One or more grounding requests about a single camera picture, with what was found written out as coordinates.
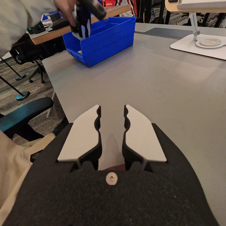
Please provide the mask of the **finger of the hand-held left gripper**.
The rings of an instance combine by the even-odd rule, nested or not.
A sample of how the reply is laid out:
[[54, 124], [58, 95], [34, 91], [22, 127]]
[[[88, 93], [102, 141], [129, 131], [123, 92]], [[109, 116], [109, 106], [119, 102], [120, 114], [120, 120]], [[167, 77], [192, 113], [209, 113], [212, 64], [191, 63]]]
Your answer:
[[76, 7], [74, 7], [74, 10], [72, 12], [74, 21], [75, 21], [75, 26], [71, 26], [71, 31], [72, 35], [79, 40], [83, 40], [83, 34], [82, 34], [82, 21], [80, 19], [80, 12], [77, 13]]
[[83, 38], [88, 38], [88, 37], [90, 37], [90, 34], [91, 34], [91, 14], [90, 14], [90, 11], [85, 11], [84, 14], [85, 14], [84, 15], [84, 17], [85, 17], [85, 22], [84, 22], [85, 32], [84, 32]]

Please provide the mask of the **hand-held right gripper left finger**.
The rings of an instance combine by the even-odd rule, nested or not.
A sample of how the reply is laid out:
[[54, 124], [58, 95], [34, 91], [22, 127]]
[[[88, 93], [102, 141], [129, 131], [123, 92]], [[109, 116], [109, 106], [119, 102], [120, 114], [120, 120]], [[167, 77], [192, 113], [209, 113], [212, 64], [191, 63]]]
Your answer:
[[100, 118], [101, 106], [95, 105], [73, 122], [57, 158], [58, 162], [74, 162], [76, 168], [81, 168], [85, 161], [90, 161], [94, 169], [98, 170], [102, 155]]

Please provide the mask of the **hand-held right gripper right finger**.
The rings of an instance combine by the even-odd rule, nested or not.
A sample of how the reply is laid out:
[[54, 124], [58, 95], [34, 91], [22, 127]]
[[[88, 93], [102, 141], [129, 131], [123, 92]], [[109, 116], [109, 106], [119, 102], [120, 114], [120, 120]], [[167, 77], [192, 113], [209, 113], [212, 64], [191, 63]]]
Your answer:
[[134, 162], [139, 162], [143, 170], [151, 162], [167, 163], [151, 121], [128, 104], [124, 105], [124, 119], [122, 154], [125, 169], [129, 170]]

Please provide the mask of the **blue plastic bin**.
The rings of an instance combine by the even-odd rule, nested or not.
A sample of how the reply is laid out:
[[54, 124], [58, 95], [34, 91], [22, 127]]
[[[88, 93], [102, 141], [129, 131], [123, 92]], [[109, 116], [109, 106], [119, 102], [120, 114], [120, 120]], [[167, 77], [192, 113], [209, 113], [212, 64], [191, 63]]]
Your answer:
[[92, 67], [133, 45], [136, 17], [109, 17], [91, 24], [90, 37], [79, 40], [63, 34], [67, 52]]

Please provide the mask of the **person's left hand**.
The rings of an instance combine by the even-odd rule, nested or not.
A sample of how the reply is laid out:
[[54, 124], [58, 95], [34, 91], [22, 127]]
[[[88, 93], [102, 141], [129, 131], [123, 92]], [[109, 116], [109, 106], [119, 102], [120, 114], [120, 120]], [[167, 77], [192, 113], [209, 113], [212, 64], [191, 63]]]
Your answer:
[[53, 0], [56, 8], [61, 12], [61, 15], [66, 18], [70, 25], [75, 27], [75, 19], [72, 12], [74, 11], [74, 5], [77, 3], [76, 0]]

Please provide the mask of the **long wooden table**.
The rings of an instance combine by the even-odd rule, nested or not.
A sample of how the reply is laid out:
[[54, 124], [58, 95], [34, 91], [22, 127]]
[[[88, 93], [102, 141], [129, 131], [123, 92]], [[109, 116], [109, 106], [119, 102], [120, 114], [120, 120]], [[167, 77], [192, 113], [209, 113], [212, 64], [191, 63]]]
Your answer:
[[[112, 7], [105, 7], [105, 9], [107, 13], [104, 19], [106, 20], [109, 17], [114, 17], [122, 13], [128, 12], [129, 10], [131, 10], [131, 6], [130, 4], [117, 5]], [[32, 34], [32, 35], [29, 34], [29, 37], [35, 45], [38, 45], [38, 44], [42, 44], [44, 42], [50, 41], [52, 39], [61, 37], [63, 34], [68, 33], [70, 31], [71, 31], [70, 26], [67, 26], [51, 32], [44, 31], [39, 34]]]

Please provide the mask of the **black elongated device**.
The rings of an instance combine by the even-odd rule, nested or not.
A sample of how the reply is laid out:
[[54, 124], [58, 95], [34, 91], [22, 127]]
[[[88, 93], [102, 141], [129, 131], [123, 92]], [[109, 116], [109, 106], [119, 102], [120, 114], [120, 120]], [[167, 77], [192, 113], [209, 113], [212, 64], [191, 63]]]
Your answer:
[[63, 27], [67, 27], [69, 25], [70, 25], [70, 23], [67, 19], [61, 18], [61, 19], [58, 19], [58, 20], [54, 21], [53, 23], [51, 23], [49, 25], [49, 27], [47, 28], [47, 32], [58, 30], [58, 29], [61, 29]]

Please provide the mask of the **white paper label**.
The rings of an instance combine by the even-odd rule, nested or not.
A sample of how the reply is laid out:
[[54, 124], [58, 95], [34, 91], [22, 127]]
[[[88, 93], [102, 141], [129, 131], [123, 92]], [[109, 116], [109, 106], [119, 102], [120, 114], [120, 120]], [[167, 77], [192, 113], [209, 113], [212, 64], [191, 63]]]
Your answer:
[[55, 91], [53, 92], [52, 101], [53, 106], [48, 110], [46, 118], [51, 120], [63, 120], [65, 113]]

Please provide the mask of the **small black screen device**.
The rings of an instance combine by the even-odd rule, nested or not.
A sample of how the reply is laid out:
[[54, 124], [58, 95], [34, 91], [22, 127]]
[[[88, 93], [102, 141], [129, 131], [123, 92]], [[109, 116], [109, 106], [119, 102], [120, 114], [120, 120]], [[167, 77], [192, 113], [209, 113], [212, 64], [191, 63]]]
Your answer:
[[46, 31], [46, 28], [44, 27], [42, 21], [39, 21], [38, 24], [36, 24], [34, 27], [28, 27], [27, 32], [32, 35], [32, 34], [39, 34], [41, 32]]

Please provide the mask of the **black sign stand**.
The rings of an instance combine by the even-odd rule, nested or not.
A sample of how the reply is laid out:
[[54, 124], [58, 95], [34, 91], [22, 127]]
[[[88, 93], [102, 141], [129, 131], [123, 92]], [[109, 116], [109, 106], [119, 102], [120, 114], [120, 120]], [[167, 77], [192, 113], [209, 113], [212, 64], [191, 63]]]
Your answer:
[[20, 92], [14, 86], [12, 86], [8, 81], [6, 81], [3, 77], [0, 76], [0, 79], [18, 93], [18, 95], [16, 96], [17, 101], [21, 101], [29, 97], [30, 95], [29, 91]]
[[17, 75], [17, 77], [15, 78], [16, 81], [22, 80], [26, 77], [26, 74], [19, 74], [18, 72], [16, 72], [3, 58], [1, 58], [1, 61], [5, 63]]

